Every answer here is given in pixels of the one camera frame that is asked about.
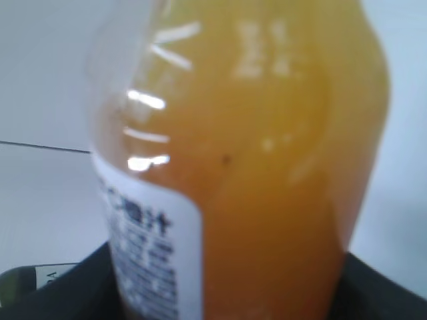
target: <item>black line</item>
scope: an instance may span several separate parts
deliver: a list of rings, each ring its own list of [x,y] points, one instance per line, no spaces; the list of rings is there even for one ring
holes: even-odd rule
[[[9,141],[0,141],[0,145],[14,145],[14,146],[18,146],[18,147],[29,147],[29,148],[36,148],[36,149],[54,150],[54,151],[66,151],[66,152],[84,153],[84,154],[89,154],[90,153],[89,151],[84,151],[84,150],[58,148],[58,147],[48,147],[46,145],[32,145],[32,144],[29,144],[29,143],[9,142]]]

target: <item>orange juice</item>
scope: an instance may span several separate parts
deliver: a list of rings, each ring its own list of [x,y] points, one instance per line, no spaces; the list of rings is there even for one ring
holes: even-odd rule
[[[324,319],[388,98],[359,2],[171,0],[148,29],[129,86],[93,117],[96,157],[110,166],[97,165],[131,317]],[[161,237],[184,224],[198,227],[182,227],[178,252]],[[153,246],[171,244],[170,255],[145,248],[151,235],[138,227],[157,228]],[[161,272],[189,275],[140,275],[153,257],[187,263]],[[180,289],[188,281],[197,294]]]

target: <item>dark object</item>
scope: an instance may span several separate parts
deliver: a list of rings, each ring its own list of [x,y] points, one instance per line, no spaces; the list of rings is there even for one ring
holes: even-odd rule
[[[222,157],[222,164],[223,165],[229,165],[230,162],[232,162],[232,157],[230,155],[224,155]]]
[[[0,309],[0,320],[122,320],[107,245],[49,286]],[[426,320],[427,302],[393,284],[353,255],[328,320]]]
[[[36,290],[34,267],[20,267],[0,275],[0,306],[7,307]]]

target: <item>white background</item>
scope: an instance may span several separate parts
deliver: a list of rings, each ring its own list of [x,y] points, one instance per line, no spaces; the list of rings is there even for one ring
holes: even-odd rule
[[[0,141],[87,150],[85,58],[113,0],[0,2]],[[427,298],[427,2],[364,0],[392,104],[351,250]],[[0,146],[0,273],[107,239],[89,155]]]

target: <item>small bottle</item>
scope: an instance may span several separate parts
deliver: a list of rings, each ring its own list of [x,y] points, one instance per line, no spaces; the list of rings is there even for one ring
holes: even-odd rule
[[[322,320],[388,104],[357,0],[123,0],[93,160],[130,319]]]

